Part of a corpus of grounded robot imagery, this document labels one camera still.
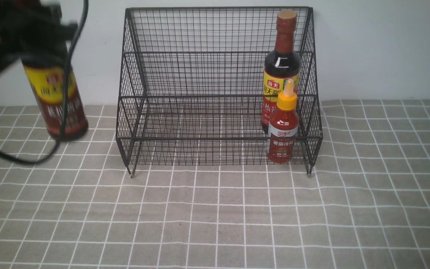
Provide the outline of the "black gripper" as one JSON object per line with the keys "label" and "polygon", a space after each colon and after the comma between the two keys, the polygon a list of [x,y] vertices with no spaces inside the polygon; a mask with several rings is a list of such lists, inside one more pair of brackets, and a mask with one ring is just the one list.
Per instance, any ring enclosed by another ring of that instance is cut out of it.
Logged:
{"label": "black gripper", "polygon": [[63,23],[59,3],[0,0],[0,73],[18,59],[58,64],[67,57],[78,23]]}

